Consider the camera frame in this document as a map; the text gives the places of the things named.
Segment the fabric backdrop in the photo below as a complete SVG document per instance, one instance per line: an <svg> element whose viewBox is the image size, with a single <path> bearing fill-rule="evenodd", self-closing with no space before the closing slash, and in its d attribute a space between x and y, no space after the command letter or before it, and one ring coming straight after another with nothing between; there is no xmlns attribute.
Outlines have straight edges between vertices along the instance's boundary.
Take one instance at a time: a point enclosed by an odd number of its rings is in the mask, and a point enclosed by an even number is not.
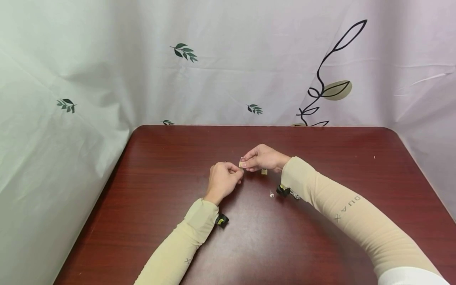
<svg viewBox="0 0 456 285"><path fill-rule="evenodd" d="M53 282L143 124L387 127L456 217L455 12L0 0L0 284Z"/></svg>

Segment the wooden table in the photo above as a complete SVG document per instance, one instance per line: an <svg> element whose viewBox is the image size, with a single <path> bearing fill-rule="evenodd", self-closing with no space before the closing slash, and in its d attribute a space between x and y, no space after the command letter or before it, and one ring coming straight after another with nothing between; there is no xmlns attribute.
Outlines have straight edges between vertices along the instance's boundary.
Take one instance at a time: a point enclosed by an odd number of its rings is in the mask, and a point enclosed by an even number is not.
<svg viewBox="0 0 456 285"><path fill-rule="evenodd" d="M456 284L456 225L399 137L385 128L142 126L55 284L133 284L207 187L217 161L265 143L358 192L407 232ZM246 175L181 284L376 284L367 255L309 204L275 191L280 177Z"/></svg>

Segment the beige leaf drawing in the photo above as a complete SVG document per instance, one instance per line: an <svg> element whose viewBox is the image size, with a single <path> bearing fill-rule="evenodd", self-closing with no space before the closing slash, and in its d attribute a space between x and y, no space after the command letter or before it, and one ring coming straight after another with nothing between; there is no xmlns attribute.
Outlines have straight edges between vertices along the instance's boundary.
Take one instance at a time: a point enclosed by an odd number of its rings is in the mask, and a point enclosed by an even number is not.
<svg viewBox="0 0 456 285"><path fill-rule="evenodd" d="M322 97L331 101L338 101L348 96L352 90L349 80L342 80L325 86Z"/></svg>

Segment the wrist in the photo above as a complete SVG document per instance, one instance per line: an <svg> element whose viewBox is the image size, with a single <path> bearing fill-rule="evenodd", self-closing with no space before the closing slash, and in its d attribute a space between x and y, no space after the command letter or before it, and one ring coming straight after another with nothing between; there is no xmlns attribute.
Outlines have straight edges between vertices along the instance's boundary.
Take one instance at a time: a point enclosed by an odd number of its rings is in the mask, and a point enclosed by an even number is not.
<svg viewBox="0 0 456 285"><path fill-rule="evenodd" d="M209 190L203 197L203 200L211 202L215 206L218 206L220 202L223 200L223 197Z"/></svg>
<svg viewBox="0 0 456 285"><path fill-rule="evenodd" d="M282 155L282 157L280 158L280 163L278 164L278 167L280 168L280 172L282 172L282 170L285 167L285 164L287 164L290 161L290 159L291 159L291 157L289 157L287 155Z"/></svg>

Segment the beige arm sleeve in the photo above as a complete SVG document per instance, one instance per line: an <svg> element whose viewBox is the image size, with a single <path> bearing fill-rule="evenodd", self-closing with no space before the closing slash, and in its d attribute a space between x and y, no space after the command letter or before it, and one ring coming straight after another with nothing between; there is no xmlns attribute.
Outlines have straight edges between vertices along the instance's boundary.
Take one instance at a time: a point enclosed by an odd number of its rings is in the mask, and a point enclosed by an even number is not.
<svg viewBox="0 0 456 285"><path fill-rule="evenodd" d="M439 276L418 245L368 200L293 157L282 171L282 185L330 219L368 254L379 278L401 266L425 269Z"/></svg>
<svg viewBox="0 0 456 285"><path fill-rule="evenodd" d="M178 285L196 250L214 227L218 207L198 199L182 223L160 244L144 266L135 285Z"/></svg>

